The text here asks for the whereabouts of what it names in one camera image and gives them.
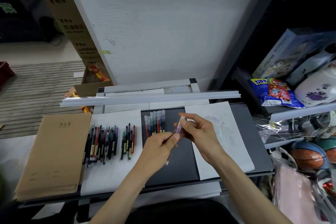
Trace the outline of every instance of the red crate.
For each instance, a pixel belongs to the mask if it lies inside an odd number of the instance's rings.
[[[6,61],[0,61],[0,90],[1,86],[11,77],[13,77],[15,73],[9,67],[9,64]]]

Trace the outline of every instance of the white wall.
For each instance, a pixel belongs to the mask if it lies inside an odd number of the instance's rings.
[[[196,78],[205,89],[251,0],[75,0],[118,84]]]

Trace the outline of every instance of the forearm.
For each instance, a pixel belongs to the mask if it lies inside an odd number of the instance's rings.
[[[214,168],[246,224],[292,223],[263,195],[229,155],[221,154],[215,163]]]
[[[149,176],[134,166],[90,223],[124,223],[148,179]]]

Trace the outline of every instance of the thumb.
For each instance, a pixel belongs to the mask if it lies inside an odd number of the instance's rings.
[[[171,150],[171,148],[174,147],[174,145],[179,141],[180,135],[179,134],[174,134],[172,135],[167,142],[164,144],[164,147],[168,148]]]
[[[197,128],[195,128],[190,122],[186,121],[185,119],[181,119],[180,123],[182,128],[192,136],[194,136],[194,134],[197,132]]]

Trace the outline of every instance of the tape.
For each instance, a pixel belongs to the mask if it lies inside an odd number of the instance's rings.
[[[111,52],[107,50],[98,51],[98,53],[99,54],[111,54]]]

